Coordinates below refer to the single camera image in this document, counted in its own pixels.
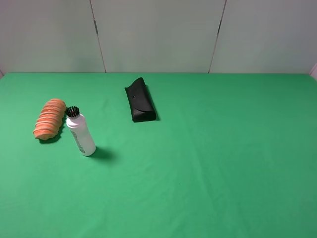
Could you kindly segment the orange spiral bread loaf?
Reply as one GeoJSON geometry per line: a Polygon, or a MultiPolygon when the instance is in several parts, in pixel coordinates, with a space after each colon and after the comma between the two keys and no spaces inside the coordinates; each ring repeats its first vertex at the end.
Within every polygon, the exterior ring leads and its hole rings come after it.
{"type": "Polygon", "coordinates": [[[66,104],[61,99],[50,99],[43,106],[35,123],[33,135],[38,140],[54,138],[62,125],[66,104]]]}

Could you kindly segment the black glasses case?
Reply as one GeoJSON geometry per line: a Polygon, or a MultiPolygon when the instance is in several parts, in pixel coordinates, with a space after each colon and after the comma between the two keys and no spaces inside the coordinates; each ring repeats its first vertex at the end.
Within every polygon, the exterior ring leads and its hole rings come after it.
{"type": "Polygon", "coordinates": [[[157,114],[142,77],[125,87],[133,122],[155,121],[157,114]]]}

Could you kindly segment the white bottle with brush cap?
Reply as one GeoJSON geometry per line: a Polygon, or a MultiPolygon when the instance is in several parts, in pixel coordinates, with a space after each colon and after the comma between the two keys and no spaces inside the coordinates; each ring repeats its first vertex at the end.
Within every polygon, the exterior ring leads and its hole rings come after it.
{"type": "Polygon", "coordinates": [[[96,145],[89,132],[85,117],[76,106],[67,107],[65,113],[66,125],[70,129],[79,151],[84,156],[91,156],[96,150],[96,145]]]}

